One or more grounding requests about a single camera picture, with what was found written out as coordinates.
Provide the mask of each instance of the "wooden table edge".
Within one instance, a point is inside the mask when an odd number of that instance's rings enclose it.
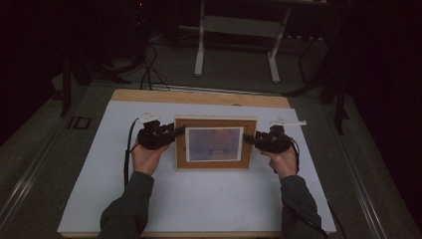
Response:
[[[179,103],[219,106],[243,106],[289,109],[289,101],[284,97],[259,96],[246,94],[165,92],[117,89],[111,101]]]

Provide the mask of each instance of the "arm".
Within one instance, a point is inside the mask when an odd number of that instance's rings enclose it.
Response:
[[[317,214],[317,204],[305,180],[300,176],[291,175],[281,182],[283,238],[322,238],[318,232],[321,219]]]
[[[298,174],[297,155],[292,147],[282,153],[261,151],[268,156],[270,167],[282,183],[282,233],[285,239],[322,238],[318,232],[321,220],[317,204],[307,188],[305,180]]]
[[[103,212],[99,238],[139,238],[148,222],[148,205],[154,179],[134,172],[123,195]]]
[[[148,150],[141,145],[132,151],[133,174],[123,195],[102,214],[98,238],[139,238],[148,222],[149,198],[158,161],[169,145]]]

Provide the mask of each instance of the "table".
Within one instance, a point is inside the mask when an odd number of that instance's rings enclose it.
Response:
[[[283,39],[285,29],[287,27],[289,17],[293,8],[304,6],[315,7],[335,7],[344,8],[345,4],[328,3],[326,0],[267,0],[262,1],[263,4],[272,4],[275,7],[284,7],[281,22],[263,21],[253,19],[242,19],[222,16],[212,16],[205,12],[205,0],[201,0],[200,21],[199,21],[199,44],[196,55],[195,71],[196,77],[202,76],[202,68],[204,62],[204,34],[208,32],[219,32],[229,34],[240,34],[249,36],[274,38],[274,46],[268,52],[268,62],[271,71],[271,77],[274,84],[278,84],[280,80],[279,71],[277,69],[276,56],[280,43]]]
[[[281,97],[117,90],[111,97],[90,153],[68,201],[58,232],[64,237],[93,237],[103,210],[123,192],[123,158],[131,122],[154,109],[161,123],[183,115],[260,117],[257,130],[269,129],[268,118],[297,120]],[[322,228],[335,231],[301,127],[287,126],[301,149],[300,175],[316,199]],[[281,192],[268,159],[253,151],[248,170],[180,171],[174,145],[154,173],[149,222],[142,237],[277,237]]]

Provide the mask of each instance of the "person's left hand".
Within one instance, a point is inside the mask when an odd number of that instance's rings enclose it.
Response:
[[[161,155],[170,145],[171,143],[156,150],[149,150],[140,144],[137,145],[131,152],[133,171],[143,172],[151,176],[158,166]]]

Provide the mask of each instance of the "picture frame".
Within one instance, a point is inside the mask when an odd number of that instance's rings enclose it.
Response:
[[[243,134],[255,135],[254,117],[176,116],[175,126],[185,126],[176,138],[176,169],[248,169],[253,145]]]

